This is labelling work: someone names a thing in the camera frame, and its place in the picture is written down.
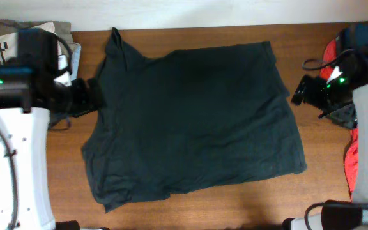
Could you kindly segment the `dark green Nike t-shirt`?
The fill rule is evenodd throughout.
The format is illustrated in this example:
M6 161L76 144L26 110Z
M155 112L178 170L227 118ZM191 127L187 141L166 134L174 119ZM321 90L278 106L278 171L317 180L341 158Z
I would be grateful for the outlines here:
M106 211L307 168L270 42L143 56L112 29L81 151Z

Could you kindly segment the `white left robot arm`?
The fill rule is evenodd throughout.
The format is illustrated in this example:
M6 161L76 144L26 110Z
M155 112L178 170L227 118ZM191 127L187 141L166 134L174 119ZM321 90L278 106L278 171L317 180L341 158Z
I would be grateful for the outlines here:
M96 80L60 77L65 41L40 28L18 31L15 55L0 65L0 229L78 229L54 218L47 181L50 116L77 118L103 107Z

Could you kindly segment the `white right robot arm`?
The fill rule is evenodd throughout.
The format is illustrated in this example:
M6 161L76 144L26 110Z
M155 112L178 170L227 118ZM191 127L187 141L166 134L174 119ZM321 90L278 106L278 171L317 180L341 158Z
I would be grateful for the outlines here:
M335 57L317 66L317 70L331 67L331 74L304 75L291 101L321 109L320 118L358 131L355 189L350 202L315 203L302 218L286 219L284 229L368 229L368 25L353 24L332 42Z

